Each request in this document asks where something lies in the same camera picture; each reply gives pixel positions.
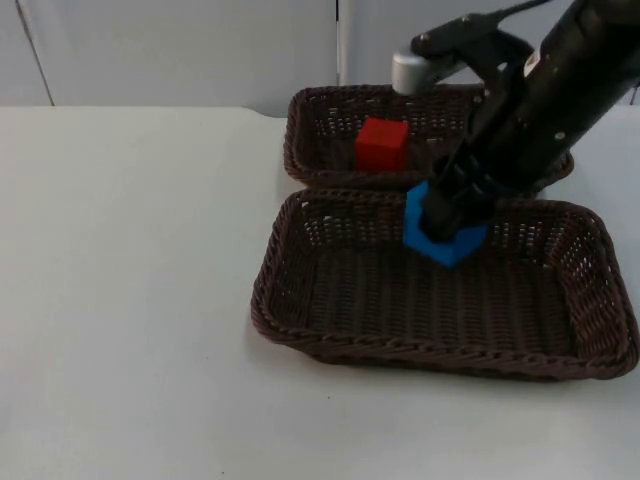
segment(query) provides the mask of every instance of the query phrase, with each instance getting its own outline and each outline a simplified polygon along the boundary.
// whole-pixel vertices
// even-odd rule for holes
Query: white table
[[[511,383],[260,338],[252,283],[298,188],[283,132],[242,109],[0,109],[0,479],[637,477],[640,369]],[[638,132],[613,111],[549,192],[604,216],[636,308]]]

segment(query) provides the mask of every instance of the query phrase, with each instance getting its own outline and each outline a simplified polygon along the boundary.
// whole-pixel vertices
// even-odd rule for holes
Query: basket weave
[[[447,269],[402,245],[405,195],[307,190],[283,205],[255,327],[332,363],[525,379],[608,379],[638,361],[611,239],[591,211],[517,200]]]
[[[302,90],[289,105],[285,169],[310,187],[407,190],[428,178],[433,162],[456,147],[474,98],[481,95],[483,88],[477,85],[439,85],[413,97],[397,95],[390,86]],[[354,171],[355,138],[367,117],[409,123],[407,171]],[[567,154],[534,192],[572,170],[573,158]]]

